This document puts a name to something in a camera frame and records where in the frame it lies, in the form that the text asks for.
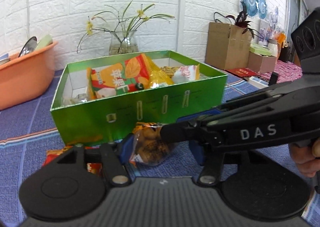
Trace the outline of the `person's right hand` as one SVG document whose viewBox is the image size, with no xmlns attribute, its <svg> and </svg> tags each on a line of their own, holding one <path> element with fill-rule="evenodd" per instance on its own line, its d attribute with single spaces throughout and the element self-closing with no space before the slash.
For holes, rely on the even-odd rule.
<svg viewBox="0 0 320 227">
<path fill-rule="evenodd" d="M 290 157 L 295 162 L 299 172 L 312 178 L 320 169 L 319 163 L 319 139 L 312 147 L 299 147 L 292 143 L 289 144 Z"/>
</svg>

